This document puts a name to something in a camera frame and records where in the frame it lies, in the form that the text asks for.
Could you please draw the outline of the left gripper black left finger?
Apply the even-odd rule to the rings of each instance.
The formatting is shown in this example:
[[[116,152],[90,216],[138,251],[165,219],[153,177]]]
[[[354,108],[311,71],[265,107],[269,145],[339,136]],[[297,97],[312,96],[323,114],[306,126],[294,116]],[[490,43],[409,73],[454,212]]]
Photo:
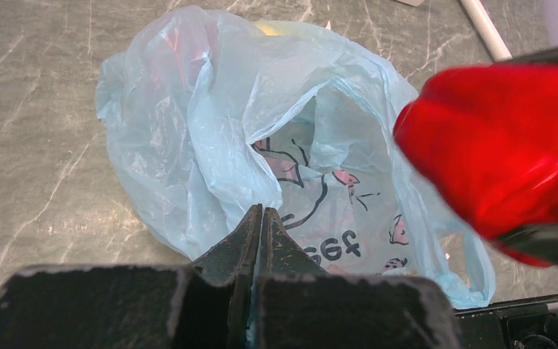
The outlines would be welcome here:
[[[263,207],[255,204],[236,229],[193,266],[204,280],[195,292],[202,348],[245,348]]]

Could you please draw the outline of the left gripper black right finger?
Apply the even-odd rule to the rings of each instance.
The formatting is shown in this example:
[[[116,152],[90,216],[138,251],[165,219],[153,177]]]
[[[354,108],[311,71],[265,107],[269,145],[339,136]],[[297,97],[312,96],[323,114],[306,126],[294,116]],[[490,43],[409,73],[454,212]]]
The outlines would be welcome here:
[[[288,235],[278,211],[264,210],[254,272],[254,347],[296,348],[319,327],[319,302],[307,292],[326,272]]]

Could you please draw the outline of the red fake bell pepper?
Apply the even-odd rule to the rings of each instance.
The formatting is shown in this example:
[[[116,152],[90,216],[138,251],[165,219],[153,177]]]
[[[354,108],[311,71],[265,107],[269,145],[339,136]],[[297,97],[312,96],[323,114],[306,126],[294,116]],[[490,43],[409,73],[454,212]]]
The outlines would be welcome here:
[[[498,242],[524,224],[558,222],[558,64],[449,68],[400,112],[398,148],[473,230]]]

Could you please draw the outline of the light blue plastic bag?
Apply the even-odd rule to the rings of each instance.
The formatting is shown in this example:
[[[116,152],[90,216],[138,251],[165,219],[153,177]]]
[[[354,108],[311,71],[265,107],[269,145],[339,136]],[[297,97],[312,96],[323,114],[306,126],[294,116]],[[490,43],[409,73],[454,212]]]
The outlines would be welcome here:
[[[261,204],[323,270],[414,270],[455,308],[487,306],[483,243],[392,139],[416,89],[359,44],[293,23],[294,35],[267,36],[183,7],[102,63],[97,116],[137,214],[196,259]]]

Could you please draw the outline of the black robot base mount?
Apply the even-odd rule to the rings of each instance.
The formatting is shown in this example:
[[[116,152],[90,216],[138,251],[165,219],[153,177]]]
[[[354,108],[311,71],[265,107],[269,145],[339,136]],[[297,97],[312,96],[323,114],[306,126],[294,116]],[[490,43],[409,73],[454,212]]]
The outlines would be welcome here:
[[[455,312],[465,348],[558,348],[558,294]]]

